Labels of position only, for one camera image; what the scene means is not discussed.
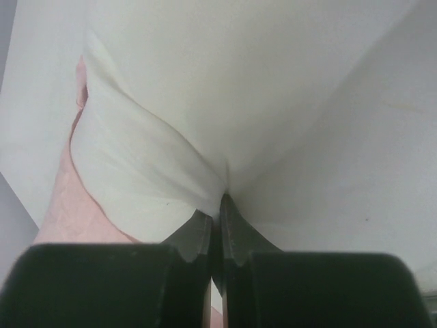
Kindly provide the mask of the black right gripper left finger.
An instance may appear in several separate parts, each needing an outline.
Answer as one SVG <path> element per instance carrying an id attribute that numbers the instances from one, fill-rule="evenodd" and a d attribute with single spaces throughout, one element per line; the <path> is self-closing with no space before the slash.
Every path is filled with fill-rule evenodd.
<path id="1" fill-rule="evenodd" d="M 158 244 L 39 244 L 1 289 L 2 327 L 207 327 L 212 220 Z"/>

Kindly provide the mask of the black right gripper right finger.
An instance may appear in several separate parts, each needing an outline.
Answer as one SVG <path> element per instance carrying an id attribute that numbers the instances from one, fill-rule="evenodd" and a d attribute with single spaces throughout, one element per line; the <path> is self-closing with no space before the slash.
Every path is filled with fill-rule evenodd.
<path id="1" fill-rule="evenodd" d="M 431 327 L 413 274 L 389 254 L 282 251 L 220 207 L 226 327 Z"/>

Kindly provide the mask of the blue and pink printed pillowcase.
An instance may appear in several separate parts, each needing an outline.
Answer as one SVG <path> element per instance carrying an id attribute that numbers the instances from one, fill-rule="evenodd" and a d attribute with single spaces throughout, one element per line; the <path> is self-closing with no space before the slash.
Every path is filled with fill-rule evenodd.
<path id="1" fill-rule="evenodd" d="M 197 210 L 215 216 L 216 174 L 177 131 L 76 67 L 77 115 L 35 242 L 162 242 Z"/>

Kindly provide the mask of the white pillow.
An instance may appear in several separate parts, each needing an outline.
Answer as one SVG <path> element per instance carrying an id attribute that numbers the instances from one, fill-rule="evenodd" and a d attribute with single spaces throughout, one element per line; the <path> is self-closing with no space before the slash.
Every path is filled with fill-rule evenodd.
<path id="1" fill-rule="evenodd" d="M 218 215 L 292 149 L 412 1 L 90 1 L 71 154 L 123 233 Z"/>

